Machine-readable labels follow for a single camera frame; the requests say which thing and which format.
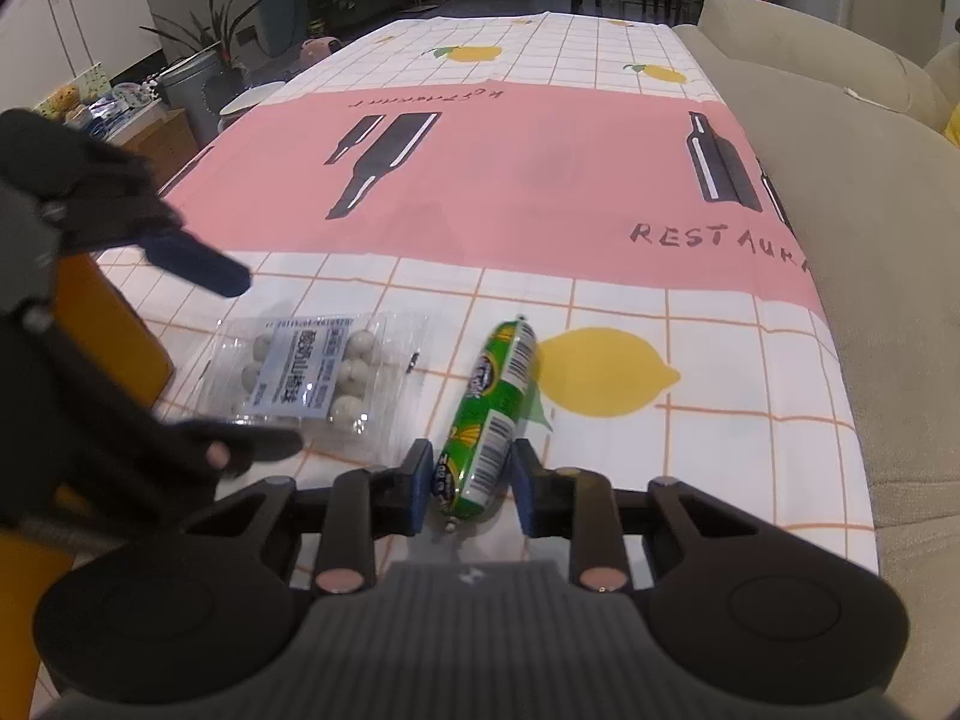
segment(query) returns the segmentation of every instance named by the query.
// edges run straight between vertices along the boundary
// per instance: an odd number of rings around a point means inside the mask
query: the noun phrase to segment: pink toy
[[[301,49],[301,69],[307,70],[320,60],[326,59],[334,52],[339,52],[343,44],[336,38],[315,38],[304,43]]]

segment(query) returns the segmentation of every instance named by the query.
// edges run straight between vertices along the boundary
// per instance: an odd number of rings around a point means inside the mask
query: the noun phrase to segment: lemon print
[[[499,46],[446,46],[433,50],[438,59],[445,56],[454,62],[493,62],[501,53]]]
[[[651,79],[658,81],[670,81],[671,83],[686,83],[686,76],[670,68],[659,65],[624,65],[623,69],[630,68],[634,73],[642,73],[650,76]]]
[[[647,341],[613,327],[571,330],[539,346],[539,389],[580,415],[635,412],[678,381]]]

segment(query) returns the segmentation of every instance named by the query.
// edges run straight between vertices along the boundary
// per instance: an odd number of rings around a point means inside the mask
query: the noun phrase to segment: white cabinet
[[[160,48],[147,0],[11,0],[0,13],[0,110],[33,107],[100,62],[116,76]]]

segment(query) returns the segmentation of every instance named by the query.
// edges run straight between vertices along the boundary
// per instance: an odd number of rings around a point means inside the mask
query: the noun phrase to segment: beige sofa
[[[960,149],[940,134],[960,100],[960,50],[922,70],[754,0],[707,0],[699,25],[676,33],[746,130],[813,266],[880,570],[911,618],[890,695],[939,720],[960,704]]]

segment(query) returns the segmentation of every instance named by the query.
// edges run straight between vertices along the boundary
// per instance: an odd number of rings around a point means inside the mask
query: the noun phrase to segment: candy ball
[[[340,395],[330,407],[330,421],[335,428],[351,430],[363,415],[363,401],[353,395]]]
[[[340,363],[340,370],[337,371],[337,384],[347,384],[353,378],[353,360],[344,360]]]
[[[253,342],[253,359],[256,362],[263,362],[270,354],[270,344],[274,338],[269,333],[257,336]]]
[[[367,382],[370,381],[370,366],[363,360],[349,360],[349,362],[352,363],[350,365],[350,381],[366,386]]]
[[[371,351],[373,351],[373,343],[375,342],[376,337],[373,336],[370,330],[357,330],[357,332],[347,340],[346,357],[350,360],[368,357]]]
[[[361,384],[353,379],[337,385],[338,395],[353,395],[354,397],[362,398],[366,391],[367,385]]]
[[[259,378],[259,376],[260,365],[258,362],[251,362],[240,374],[240,384],[243,385],[243,389],[246,389],[246,391],[252,394],[253,388],[256,386],[256,380]]]

